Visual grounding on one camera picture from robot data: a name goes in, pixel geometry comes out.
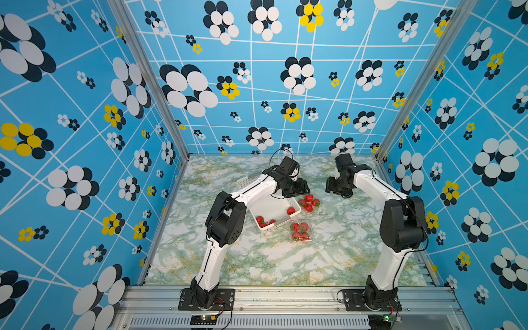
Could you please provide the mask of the white perforated plastic basket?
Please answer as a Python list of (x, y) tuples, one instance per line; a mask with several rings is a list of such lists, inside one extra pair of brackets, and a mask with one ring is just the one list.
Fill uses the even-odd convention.
[[(260, 174), (252, 179), (242, 177), (236, 184), (239, 190), (233, 192), (232, 197), (246, 205), (261, 234), (265, 234), (277, 226), (285, 225), (301, 214), (301, 207), (297, 201), (294, 198), (284, 197), (282, 190), (277, 188), (277, 181), (271, 176)], [(289, 207), (295, 208), (294, 214), (287, 214)], [(262, 227), (257, 223), (258, 216), (264, 218), (264, 226)], [(273, 219), (276, 222), (268, 225)]]

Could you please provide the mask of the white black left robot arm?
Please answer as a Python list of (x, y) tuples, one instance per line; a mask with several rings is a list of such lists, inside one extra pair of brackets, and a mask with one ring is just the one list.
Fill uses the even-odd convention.
[(221, 191), (217, 195), (206, 218), (206, 253), (190, 286), (192, 296), (201, 308), (213, 306), (221, 267), (229, 247), (243, 231), (247, 210), (260, 199), (271, 197), (276, 192), (286, 198), (310, 192), (306, 180), (300, 178), (300, 166), (271, 166), (238, 191)]

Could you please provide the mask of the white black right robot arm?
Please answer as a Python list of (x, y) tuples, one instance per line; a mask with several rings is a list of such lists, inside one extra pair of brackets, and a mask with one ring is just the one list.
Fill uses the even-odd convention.
[(424, 202), (395, 190), (371, 167), (356, 164), (347, 153), (337, 156), (335, 165), (339, 176), (327, 179), (326, 192), (350, 198), (360, 189), (382, 207), (379, 235), (384, 245), (364, 290), (366, 306), (379, 310), (395, 301), (408, 258), (428, 239)]

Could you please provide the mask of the small green circuit board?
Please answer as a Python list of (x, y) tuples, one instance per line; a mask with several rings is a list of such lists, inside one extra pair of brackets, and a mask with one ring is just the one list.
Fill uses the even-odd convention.
[(217, 324), (217, 316), (215, 315), (192, 315), (191, 326), (206, 326), (214, 327)]

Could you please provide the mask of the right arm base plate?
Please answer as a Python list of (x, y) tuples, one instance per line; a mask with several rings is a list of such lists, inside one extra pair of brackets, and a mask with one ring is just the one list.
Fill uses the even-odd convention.
[(383, 291), (375, 287), (340, 290), (337, 299), (348, 312), (401, 312), (402, 306), (394, 290)]

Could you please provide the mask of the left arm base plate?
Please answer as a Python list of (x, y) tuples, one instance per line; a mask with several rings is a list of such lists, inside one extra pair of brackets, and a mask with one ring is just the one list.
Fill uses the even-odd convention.
[(230, 311), (235, 302), (234, 289), (216, 289), (211, 292), (203, 291), (200, 287), (195, 290), (184, 288), (180, 292), (180, 302), (178, 309), (180, 311), (191, 312), (220, 312), (221, 310)]

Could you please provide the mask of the aluminium front rail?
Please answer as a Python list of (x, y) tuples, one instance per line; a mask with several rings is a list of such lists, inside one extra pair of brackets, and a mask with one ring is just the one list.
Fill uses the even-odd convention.
[(132, 287), (112, 329), (470, 329), (454, 292), (447, 287), (404, 287), (401, 312), (348, 312), (337, 300), (340, 287), (235, 287), (232, 310), (214, 327), (191, 326), (178, 309), (180, 287)]

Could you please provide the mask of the aluminium corner post right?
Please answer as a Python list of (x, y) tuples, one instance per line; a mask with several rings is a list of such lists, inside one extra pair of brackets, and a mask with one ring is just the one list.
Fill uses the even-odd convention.
[(424, 68), (413, 84), (412, 89), (410, 90), (410, 95), (406, 98), (404, 106), (401, 110), (399, 110), (390, 126), (390, 129), (385, 135), (378, 152), (375, 154), (375, 160), (378, 163), (382, 163), (382, 159), (388, 152), (389, 147), (395, 141), (401, 126), (411, 115), (414, 106), (417, 104), (419, 98), (422, 96), (424, 90), (429, 84), (433, 72), (437, 68), (438, 64), (444, 60), (444, 56), (451, 48), (477, 3), (477, 0), (460, 1), (459, 5), (455, 8), (451, 24), (447, 27), (446, 31), (443, 33), (443, 36), (439, 38), (439, 41), (434, 47), (429, 59), (426, 61)]

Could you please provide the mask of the aluminium corner post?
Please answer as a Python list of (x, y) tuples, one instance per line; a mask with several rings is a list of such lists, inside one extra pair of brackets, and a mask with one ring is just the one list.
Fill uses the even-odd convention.
[(118, 25), (125, 33), (125, 37), (127, 37), (127, 43), (131, 53), (136, 60), (138, 67), (140, 68), (151, 96), (158, 106), (161, 117), (174, 140), (177, 150), (180, 152), (181, 158), (183, 159), (182, 162), (183, 164), (186, 164), (189, 158), (188, 149), (186, 148), (183, 137), (178, 131), (174, 116), (169, 109), (169, 104), (162, 93), (162, 88), (159, 86), (160, 84), (157, 81), (155, 72), (149, 63), (147, 53), (145, 52), (140, 41), (140, 36), (133, 26), (131, 15), (127, 12), (126, 4), (124, 1), (118, 0), (109, 0), (108, 3), (118, 22)]
[(395, 141), (401, 126), (411, 115), (414, 106), (417, 104), (419, 98), (422, 96), (424, 90), (429, 84), (433, 72), (437, 68), (438, 64), (444, 60), (444, 56), (451, 48), (477, 3), (477, 0), (460, 1), (459, 5), (455, 8), (451, 24), (447, 27), (446, 31), (443, 33), (443, 36), (439, 38), (439, 41), (434, 47), (429, 59), (426, 61), (424, 68), (413, 84), (412, 89), (410, 90), (410, 95), (406, 98), (404, 106), (401, 110), (399, 110), (390, 126), (390, 129), (385, 135), (378, 152), (375, 154), (375, 160), (378, 163), (382, 163), (382, 159), (388, 152), (389, 147)]

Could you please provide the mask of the aluminium corner post left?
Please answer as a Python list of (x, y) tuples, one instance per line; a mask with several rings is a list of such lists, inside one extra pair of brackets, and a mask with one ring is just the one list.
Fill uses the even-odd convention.
[(169, 104), (162, 93), (162, 88), (159, 86), (160, 84), (157, 81), (155, 72), (149, 63), (147, 53), (145, 52), (140, 41), (140, 36), (133, 26), (131, 15), (127, 12), (126, 4), (124, 1), (118, 0), (109, 0), (108, 3), (118, 22), (118, 25), (125, 33), (125, 37), (127, 37), (127, 43), (131, 53), (136, 60), (138, 67), (140, 68), (151, 96), (158, 106), (161, 117), (174, 140), (177, 150), (180, 152), (181, 158), (183, 159), (182, 162), (183, 164), (186, 164), (189, 158), (188, 149), (186, 148), (183, 137), (178, 131), (174, 116), (169, 109)]

